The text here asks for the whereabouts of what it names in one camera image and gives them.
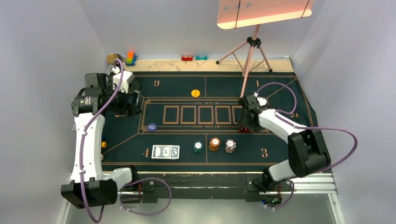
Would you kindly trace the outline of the green poker chip stack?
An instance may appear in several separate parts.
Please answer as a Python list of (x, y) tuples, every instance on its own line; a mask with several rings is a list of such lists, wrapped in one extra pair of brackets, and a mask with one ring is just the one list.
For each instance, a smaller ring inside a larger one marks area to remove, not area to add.
[(196, 141), (193, 145), (193, 152), (199, 154), (202, 152), (203, 144), (200, 141)]

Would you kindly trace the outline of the red triangle marker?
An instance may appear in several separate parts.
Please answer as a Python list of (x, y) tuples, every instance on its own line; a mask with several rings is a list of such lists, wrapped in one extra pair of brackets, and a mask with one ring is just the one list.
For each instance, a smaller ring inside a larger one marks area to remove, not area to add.
[(240, 127), (239, 133), (251, 133), (251, 131), (248, 128)]

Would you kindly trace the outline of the orange poker chip stack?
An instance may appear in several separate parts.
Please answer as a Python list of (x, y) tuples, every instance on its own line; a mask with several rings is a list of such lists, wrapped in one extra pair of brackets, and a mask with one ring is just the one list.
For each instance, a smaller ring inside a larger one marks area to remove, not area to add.
[(214, 137), (210, 140), (209, 149), (211, 151), (217, 151), (220, 145), (220, 140), (217, 137)]

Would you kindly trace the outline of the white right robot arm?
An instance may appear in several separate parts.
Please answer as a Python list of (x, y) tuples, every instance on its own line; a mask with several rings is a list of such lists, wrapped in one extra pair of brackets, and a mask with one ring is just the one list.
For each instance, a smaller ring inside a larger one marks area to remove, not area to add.
[(265, 189), (273, 190), (281, 181), (305, 177), (330, 166), (330, 154), (320, 130), (300, 126), (256, 95), (243, 96), (238, 103), (242, 107), (238, 125), (255, 133), (268, 129), (288, 145), (288, 158), (263, 170), (261, 184)]

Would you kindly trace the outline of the yellow dealer button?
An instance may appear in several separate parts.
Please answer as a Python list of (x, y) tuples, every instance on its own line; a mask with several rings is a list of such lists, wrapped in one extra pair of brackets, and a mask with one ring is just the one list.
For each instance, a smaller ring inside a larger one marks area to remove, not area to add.
[(195, 97), (195, 98), (199, 97), (200, 96), (200, 90), (198, 90), (198, 89), (192, 90), (191, 91), (191, 96)]

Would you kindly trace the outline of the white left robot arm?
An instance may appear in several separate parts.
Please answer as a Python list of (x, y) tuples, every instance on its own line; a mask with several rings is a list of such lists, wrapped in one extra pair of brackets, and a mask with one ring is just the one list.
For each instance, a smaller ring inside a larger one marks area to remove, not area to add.
[(118, 191), (133, 191), (139, 186), (136, 168), (115, 169), (108, 177), (101, 166), (101, 150), (105, 147), (102, 131), (107, 112), (137, 117), (141, 114), (140, 85), (132, 72), (123, 75), (90, 73), (85, 87), (71, 103), (74, 115), (76, 154), (70, 183), (61, 186), (61, 195), (78, 209), (114, 204)]

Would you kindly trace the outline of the purple small blind button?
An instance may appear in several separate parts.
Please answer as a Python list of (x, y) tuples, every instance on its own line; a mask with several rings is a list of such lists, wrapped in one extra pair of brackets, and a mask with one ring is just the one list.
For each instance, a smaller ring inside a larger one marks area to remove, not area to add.
[(155, 132), (157, 130), (157, 125), (155, 123), (150, 123), (147, 125), (148, 132)]

